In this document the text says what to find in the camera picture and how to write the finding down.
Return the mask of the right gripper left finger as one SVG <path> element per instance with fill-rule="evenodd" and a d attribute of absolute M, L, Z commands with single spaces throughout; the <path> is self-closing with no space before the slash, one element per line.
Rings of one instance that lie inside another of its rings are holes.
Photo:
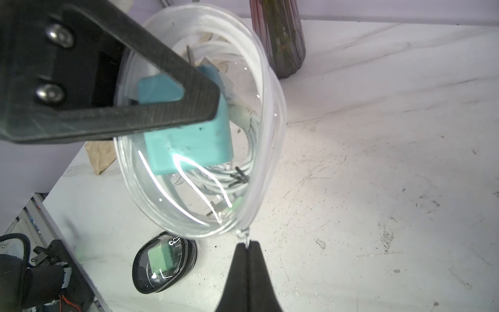
<path fill-rule="evenodd" d="M 239 243 L 216 312 L 249 311 L 248 268 L 248 249 L 244 243 Z"/>

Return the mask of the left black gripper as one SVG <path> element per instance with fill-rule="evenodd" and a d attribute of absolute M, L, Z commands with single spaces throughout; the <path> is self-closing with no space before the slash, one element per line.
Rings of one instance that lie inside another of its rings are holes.
<path fill-rule="evenodd" d="M 118 105 L 128 53 L 184 90 Z M 65 144 L 212 120 L 220 89 L 109 1 L 1 2 L 1 140 Z"/>

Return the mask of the clear round case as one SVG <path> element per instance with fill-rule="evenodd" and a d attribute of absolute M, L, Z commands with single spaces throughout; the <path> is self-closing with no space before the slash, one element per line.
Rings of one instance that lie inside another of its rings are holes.
<path fill-rule="evenodd" d="M 132 199 L 181 237 L 247 229 L 285 137 L 285 97 L 259 37 L 227 10 L 199 3 L 163 9 L 144 27 L 215 82 L 220 101 L 211 120 L 115 138 Z"/>

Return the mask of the teal charger plug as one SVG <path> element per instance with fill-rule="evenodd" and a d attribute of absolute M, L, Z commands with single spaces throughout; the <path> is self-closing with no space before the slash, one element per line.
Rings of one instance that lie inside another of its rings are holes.
<path fill-rule="evenodd" d="M 155 175 L 178 172 L 174 162 L 175 155 L 187 158 L 201 167 L 228 163 L 234 157 L 222 79 L 212 65 L 200 65 L 197 70 L 220 87 L 221 95 L 216 116 L 206 122 L 145 133 L 149 167 Z M 140 105 L 171 103 L 184 95 L 183 89 L 163 74 L 142 78 L 137 91 Z"/>

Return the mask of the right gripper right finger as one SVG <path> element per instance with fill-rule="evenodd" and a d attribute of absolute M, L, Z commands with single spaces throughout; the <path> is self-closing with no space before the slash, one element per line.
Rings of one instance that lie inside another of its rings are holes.
<path fill-rule="evenodd" d="M 248 246 L 248 309 L 256 312 L 282 311 L 257 241 L 251 241 Z"/>

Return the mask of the green charger plug front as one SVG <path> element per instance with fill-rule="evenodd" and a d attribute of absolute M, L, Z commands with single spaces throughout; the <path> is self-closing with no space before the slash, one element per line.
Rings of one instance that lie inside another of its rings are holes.
<path fill-rule="evenodd" d="M 170 245 L 158 244 L 148 250 L 150 268 L 154 275 L 168 276 L 168 272 L 175 268 Z"/>

